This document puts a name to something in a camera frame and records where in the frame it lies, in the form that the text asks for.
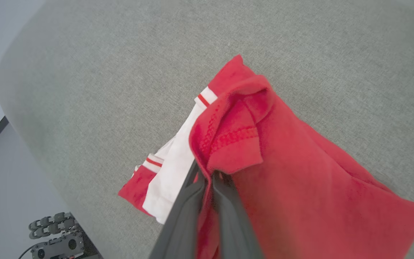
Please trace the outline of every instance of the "gray floor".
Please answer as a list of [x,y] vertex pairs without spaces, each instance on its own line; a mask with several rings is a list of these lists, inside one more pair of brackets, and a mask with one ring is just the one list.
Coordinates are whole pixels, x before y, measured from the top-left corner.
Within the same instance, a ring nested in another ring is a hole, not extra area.
[[8,125],[0,134],[0,258],[18,258],[31,240],[28,224],[69,209],[25,144]]

